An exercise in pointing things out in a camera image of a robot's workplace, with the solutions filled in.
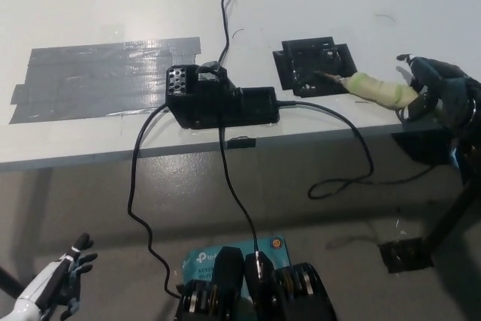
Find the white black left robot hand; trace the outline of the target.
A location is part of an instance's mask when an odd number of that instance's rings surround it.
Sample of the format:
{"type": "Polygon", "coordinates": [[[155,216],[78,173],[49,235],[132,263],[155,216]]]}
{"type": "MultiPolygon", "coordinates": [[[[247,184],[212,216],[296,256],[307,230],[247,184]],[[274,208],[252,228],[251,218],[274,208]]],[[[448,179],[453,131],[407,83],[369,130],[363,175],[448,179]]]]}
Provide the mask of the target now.
{"type": "Polygon", "coordinates": [[[80,308],[81,275],[92,270],[96,253],[86,255],[93,239],[83,233],[56,261],[49,263],[20,293],[4,320],[50,320],[58,307],[67,320],[80,308]]]}

